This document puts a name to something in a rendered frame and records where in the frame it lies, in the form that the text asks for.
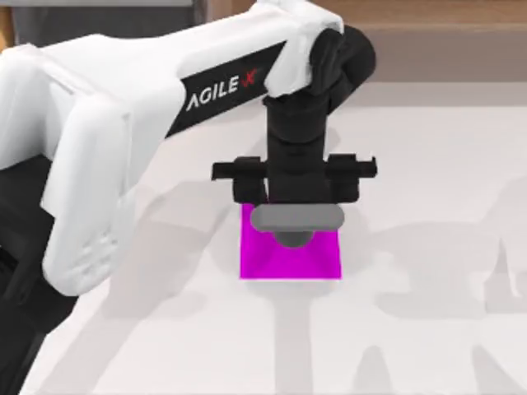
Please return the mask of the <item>magenta square block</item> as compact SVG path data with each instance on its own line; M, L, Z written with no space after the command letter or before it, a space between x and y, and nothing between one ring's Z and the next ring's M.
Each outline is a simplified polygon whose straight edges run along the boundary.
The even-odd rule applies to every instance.
M240 278L244 280L339 280L342 265L338 232L316 232L299 248L282 246L250 224L254 206L240 209Z

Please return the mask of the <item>wooden cupboard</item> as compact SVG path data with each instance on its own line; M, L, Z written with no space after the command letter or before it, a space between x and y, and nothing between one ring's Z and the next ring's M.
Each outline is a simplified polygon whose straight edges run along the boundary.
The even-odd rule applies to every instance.
M527 0L338 0L382 82L527 81Z

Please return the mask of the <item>grey cabinet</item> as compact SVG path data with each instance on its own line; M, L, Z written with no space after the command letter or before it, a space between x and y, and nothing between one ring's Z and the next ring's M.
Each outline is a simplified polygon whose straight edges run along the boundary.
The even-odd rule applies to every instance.
M133 0L110 6L9 6L0 0L0 52L17 44L45 46L90 34L117 38L165 35L248 10L255 0Z

